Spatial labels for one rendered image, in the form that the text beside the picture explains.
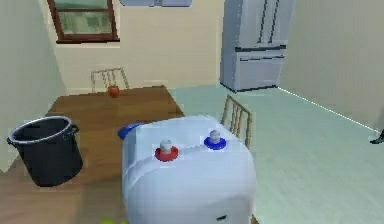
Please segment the light wooden slatted chair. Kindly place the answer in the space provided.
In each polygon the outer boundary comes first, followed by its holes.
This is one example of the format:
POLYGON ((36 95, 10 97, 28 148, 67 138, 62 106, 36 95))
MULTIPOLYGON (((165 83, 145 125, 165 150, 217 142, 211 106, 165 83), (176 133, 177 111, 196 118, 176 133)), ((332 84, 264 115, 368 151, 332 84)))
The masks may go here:
POLYGON ((231 95, 226 96, 220 123, 222 125, 228 123, 229 131, 237 138, 240 137, 242 124, 245 124, 244 144, 247 148, 250 148, 252 113, 231 95))
POLYGON ((90 72, 90 80, 91 80, 91 91, 93 93, 96 92, 96 81, 98 77, 102 78, 104 87, 108 89, 110 86, 117 86, 119 79, 117 78, 117 74, 121 75, 121 80, 126 89, 129 89, 129 83, 127 76, 125 74, 125 70, 123 67, 116 68, 107 68, 107 69, 99 69, 93 70, 90 72))

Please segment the blue round bowl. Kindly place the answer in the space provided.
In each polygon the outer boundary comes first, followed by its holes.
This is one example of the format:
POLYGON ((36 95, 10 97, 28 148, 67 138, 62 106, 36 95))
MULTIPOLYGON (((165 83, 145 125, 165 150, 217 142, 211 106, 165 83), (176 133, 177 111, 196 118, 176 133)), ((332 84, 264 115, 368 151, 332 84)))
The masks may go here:
POLYGON ((121 140, 124 140, 125 137, 135 128, 139 127, 142 125, 142 122, 135 122, 131 123, 129 125, 123 126, 119 129, 117 135, 121 140))

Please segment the white box water heater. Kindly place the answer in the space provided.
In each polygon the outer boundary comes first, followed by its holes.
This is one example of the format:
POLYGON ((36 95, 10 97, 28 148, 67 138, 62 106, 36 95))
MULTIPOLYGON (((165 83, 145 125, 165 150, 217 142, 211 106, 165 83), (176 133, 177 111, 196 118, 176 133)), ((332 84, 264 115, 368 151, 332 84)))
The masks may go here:
POLYGON ((129 224, 251 224, 255 190, 250 150, 211 116, 142 124, 123 140, 129 224))

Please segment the grey steel fridge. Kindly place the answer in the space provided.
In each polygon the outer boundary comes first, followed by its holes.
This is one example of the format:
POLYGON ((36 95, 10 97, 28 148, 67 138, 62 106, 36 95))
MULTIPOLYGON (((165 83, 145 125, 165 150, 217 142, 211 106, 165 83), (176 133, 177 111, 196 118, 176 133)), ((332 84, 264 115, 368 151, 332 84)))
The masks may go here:
POLYGON ((284 59, 239 61, 240 57, 286 56, 296 0, 280 0, 273 42, 274 5, 268 0, 262 42, 257 43, 264 0, 225 0, 222 26, 220 84, 233 92, 276 88, 284 59))

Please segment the brown wooden dining table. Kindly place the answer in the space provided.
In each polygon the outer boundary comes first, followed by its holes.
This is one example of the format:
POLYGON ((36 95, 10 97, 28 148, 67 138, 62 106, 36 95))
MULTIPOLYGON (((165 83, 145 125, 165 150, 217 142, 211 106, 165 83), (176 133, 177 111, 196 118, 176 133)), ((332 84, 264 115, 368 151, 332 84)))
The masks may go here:
POLYGON ((47 116, 66 116, 83 160, 81 171, 55 187, 36 186, 22 162, 0 176, 0 224, 99 224, 126 220, 122 196, 122 145, 117 133, 135 122, 186 117, 163 86, 59 97, 47 116))

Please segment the yellow green small object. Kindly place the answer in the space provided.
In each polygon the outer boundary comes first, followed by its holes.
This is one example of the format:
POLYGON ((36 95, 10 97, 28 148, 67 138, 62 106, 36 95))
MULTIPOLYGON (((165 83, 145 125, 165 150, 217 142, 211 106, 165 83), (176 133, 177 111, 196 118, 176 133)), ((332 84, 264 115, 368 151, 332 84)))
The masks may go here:
POLYGON ((101 219, 99 224, 128 224, 126 220, 114 220, 114 219, 101 219))

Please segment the brown framed window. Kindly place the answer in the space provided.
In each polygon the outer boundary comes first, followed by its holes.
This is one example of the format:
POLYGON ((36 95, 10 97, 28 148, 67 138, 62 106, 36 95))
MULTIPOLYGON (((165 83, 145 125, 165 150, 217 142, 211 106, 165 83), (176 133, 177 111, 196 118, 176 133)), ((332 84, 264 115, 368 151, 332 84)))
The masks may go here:
POLYGON ((46 0, 57 44, 119 42, 113 0, 46 0))

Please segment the black cooking pot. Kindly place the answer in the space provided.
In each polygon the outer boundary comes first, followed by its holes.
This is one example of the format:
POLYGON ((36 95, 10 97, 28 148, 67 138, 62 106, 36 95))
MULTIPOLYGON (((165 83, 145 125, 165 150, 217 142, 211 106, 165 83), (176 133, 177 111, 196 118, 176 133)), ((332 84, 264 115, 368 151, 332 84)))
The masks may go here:
POLYGON ((6 141, 17 149, 37 186, 53 187, 71 180, 83 168, 75 138, 78 131, 68 117, 46 116, 15 128, 6 141))

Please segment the black object at wall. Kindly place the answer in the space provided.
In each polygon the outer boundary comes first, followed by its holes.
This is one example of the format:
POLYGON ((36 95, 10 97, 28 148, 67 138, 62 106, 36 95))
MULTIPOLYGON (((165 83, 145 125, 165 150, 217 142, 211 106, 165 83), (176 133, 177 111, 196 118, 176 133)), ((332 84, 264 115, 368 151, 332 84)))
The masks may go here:
POLYGON ((381 131, 378 138, 370 141, 371 144, 380 144, 383 142, 384 142, 384 129, 381 131))

